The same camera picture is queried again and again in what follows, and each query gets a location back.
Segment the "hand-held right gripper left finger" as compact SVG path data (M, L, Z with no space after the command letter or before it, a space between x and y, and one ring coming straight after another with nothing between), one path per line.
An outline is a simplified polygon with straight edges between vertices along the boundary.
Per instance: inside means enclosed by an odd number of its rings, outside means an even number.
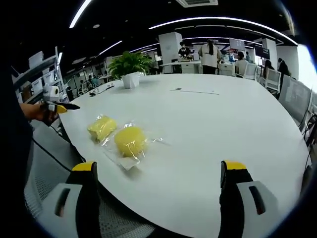
M77 164L43 200L37 222L50 238L100 238L97 163Z

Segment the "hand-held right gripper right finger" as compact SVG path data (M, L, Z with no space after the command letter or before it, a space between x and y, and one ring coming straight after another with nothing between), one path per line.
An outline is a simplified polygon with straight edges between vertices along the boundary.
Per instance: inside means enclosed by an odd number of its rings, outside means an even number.
M223 160L220 177L220 238L266 238L278 222L278 200L240 162Z

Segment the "person's left hand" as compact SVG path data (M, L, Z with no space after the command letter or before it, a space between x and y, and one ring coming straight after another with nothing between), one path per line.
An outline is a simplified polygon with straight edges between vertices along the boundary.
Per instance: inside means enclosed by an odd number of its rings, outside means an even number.
M49 104L20 104L20 107L27 120L41 121L47 126L50 126L57 118L58 114L49 109Z

